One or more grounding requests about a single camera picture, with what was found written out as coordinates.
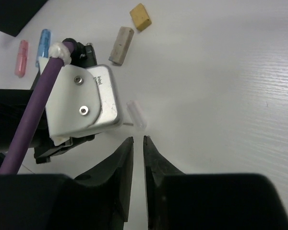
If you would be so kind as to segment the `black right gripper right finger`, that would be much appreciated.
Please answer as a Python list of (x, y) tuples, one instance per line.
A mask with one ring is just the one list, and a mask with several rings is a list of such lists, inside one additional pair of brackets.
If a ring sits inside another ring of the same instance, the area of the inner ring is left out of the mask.
[(256, 173), (185, 174), (143, 140), (150, 230), (288, 230), (271, 181)]

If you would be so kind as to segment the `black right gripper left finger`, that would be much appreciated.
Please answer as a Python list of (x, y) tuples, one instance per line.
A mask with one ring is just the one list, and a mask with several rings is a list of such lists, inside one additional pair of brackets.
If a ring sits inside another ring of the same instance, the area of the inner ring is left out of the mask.
[(76, 178), (0, 175), (0, 230), (121, 230), (129, 216), (133, 138)]

